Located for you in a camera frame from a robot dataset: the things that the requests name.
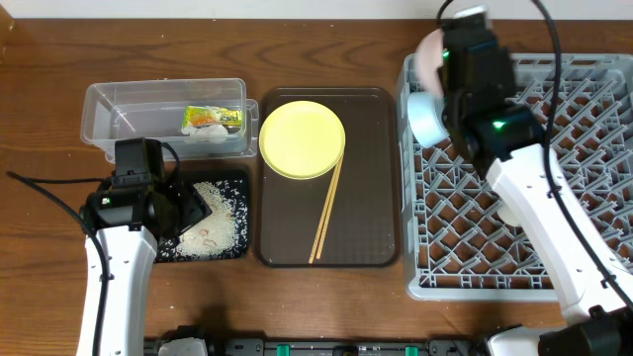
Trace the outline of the light blue bowl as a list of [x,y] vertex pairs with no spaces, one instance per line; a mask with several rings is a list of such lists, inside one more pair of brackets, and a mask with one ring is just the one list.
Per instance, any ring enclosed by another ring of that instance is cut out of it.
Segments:
[[411,132],[424,148],[431,148],[449,136],[442,122],[444,101],[427,92],[414,92],[407,98],[407,117]]

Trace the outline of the white tissue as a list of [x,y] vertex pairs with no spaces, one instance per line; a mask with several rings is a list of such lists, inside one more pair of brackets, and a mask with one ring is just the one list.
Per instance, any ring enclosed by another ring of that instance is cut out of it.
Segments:
[[228,130],[223,125],[186,126],[181,129],[181,133],[189,136],[226,136]]

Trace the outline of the green orange snack wrapper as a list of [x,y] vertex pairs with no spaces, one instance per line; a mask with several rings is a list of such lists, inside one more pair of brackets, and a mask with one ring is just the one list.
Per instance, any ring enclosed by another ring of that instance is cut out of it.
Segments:
[[223,125],[238,127],[242,124],[242,112],[214,106],[187,106],[182,127]]

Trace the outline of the white bowl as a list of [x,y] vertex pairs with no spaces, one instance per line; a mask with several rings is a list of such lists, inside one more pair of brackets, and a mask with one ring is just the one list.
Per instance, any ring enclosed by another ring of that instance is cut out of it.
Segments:
[[444,97],[438,69],[443,65],[443,36],[441,29],[428,34],[414,54],[415,76],[421,88],[437,98]]

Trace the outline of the yellow plate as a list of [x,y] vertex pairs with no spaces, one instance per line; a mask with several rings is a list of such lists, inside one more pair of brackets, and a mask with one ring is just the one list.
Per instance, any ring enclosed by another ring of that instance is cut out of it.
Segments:
[[327,106],[294,101],[267,115],[259,149],[269,168],[295,180],[310,180],[331,170],[344,154],[345,128]]

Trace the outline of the wooden chopstick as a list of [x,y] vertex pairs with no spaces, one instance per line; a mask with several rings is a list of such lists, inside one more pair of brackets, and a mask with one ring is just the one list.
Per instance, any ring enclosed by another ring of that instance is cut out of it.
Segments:
[[310,264],[313,264],[316,260],[320,259],[321,254],[322,254],[327,227],[329,224],[331,210],[333,207],[333,202],[335,199],[336,190],[338,186],[342,162],[343,162],[343,157],[340,157],[332,173],[332,177],[331,177],[328,191],[326,194],[324,206],[323,206],[322,213],[321,213],[320,220],[317,227],[315,241],[313,243],[313,248],[311,251],[310,258],[309,258]]
[[316,259],[320,259],[321,255],[322,255],[324,242],[325,242],[325,239],[326,239],[326,234],[327,234],[327,230],[328,230],[328,226],[329,226],[329,221],[330,221],[330,217],[331,217],[331,214],[332,214],[333,205],[334,205],[334,201],[335,201],[335,196],[336,196],[336,192],[337,192],[337,188],[338,188],[338,182],[339,182],[339,178],[340,178],[340,173],[341,173],[341,170],[342,170],[343,159],[344,159],[344,156],[341,156],[339,161],[337,162],[337,164],[335,166],[335,169],[334,169],[334,172],[332,174],[332,179],[330,181],[330,187],[329,187],[328,195],[327,195],[326,201],[325,201],[323,222],[320,225],[320,235],[318,236],[318,245],[317,245],[317,250],[316,250]]

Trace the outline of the small white cup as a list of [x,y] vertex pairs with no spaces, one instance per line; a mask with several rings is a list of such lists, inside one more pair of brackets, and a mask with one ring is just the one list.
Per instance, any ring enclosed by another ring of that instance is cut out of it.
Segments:
[[515,227],[520,227],[520,221],[518,220],[518,218],[514,215],[514,213],[511,211],[511,209],[505,205],[502,204],[498,210],[497,210],[497,214],[499,216],[499,218],[508,225],[511,226],[515,226]]

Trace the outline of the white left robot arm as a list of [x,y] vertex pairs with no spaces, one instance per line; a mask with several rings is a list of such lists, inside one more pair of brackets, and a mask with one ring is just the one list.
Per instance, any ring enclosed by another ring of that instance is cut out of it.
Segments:
[[81,207],[88,275],[78,355],[142,353],[158,239],[180,223],[173,185],[148,174],[114,176]]

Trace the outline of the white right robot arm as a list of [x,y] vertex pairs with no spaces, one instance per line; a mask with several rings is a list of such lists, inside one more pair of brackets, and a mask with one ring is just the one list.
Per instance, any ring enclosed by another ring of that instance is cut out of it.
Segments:
[[426,146],[445,137],[471,141],[464,158],[498,194],[508,223],[525,231],[553,282],[567,327],[539,333],[524,327],[487,341],[491,355],[629,355],[632,276],[600,238],[563,179],[544,131],[530,110],[485,100],[452,124],[436,92],[407,98],[407,118]]

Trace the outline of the black waste tray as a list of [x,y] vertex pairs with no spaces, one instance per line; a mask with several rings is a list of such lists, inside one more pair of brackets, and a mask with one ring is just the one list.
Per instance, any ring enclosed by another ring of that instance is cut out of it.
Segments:
[[157,263],[239,258],[249,244],[249,185],[240,170],[190,174],[184,185],[203,200],[205,216],[178,236],[158,242]]

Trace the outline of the clear plastic waste bin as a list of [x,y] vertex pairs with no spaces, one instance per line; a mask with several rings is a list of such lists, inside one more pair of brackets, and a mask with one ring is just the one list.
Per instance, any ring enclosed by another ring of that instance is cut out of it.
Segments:
[[[200,133],[183,127],[189,108],[239,114],[240,121]],[[239,78],[110,82],[88,88],[80,137],[109,162],[116,141],[138,137],[169,143],[182,160],[246,158],[257,154],[258,126],[258,103]]]

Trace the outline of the grey dishwasher rack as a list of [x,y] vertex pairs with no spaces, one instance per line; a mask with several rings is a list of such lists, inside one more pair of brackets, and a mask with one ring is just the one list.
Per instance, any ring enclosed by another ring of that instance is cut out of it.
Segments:
[[[552,148],[587,214],[625,267],[632,264],[632,58],[563,58]],[[552,302],[555,294],[523,231],[449,141],[422,147],[407,119],[420,90],[411,57],[397,100],[407,293],[419,301]]]

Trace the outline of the pile of rice scraps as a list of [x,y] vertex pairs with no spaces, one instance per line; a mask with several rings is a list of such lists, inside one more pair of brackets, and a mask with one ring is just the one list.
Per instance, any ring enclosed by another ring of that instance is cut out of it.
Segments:
[[243,180],[199,182],[194,187],[212,209],[212,214],[184,232],[175,247],[186,260],[233,259],[247,249],[248,206],[240,189]]

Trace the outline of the dark brown serving tray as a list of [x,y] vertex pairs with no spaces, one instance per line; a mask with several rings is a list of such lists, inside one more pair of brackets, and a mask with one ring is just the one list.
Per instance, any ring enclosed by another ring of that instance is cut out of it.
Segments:
[[401,193],[396,111],[381,88],[278,88],[263,115],[307,100],[329,107],[345,128],[346,146],[334,204],[311,259],[330,174],[293,180],[261,166],[254,253],[270,267],[386,267],[399,255]]

